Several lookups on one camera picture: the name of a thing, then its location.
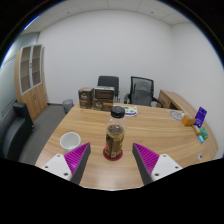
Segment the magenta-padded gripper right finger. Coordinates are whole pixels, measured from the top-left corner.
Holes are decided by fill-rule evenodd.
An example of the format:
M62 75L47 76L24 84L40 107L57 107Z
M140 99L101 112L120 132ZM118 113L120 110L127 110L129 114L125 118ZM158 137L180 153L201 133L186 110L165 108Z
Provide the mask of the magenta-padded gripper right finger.
M133 144L132 153L144 184L150 184L182 169L167 154L157 154L137 143Z

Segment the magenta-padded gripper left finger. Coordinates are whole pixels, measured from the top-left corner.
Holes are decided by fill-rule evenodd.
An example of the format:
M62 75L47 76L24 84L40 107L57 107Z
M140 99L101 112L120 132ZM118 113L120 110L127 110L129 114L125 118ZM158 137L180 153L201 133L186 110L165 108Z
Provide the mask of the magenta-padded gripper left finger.
M65 180L79 184L90 153L90 144L86 143L65 155L56 154L42 166L42 169Z

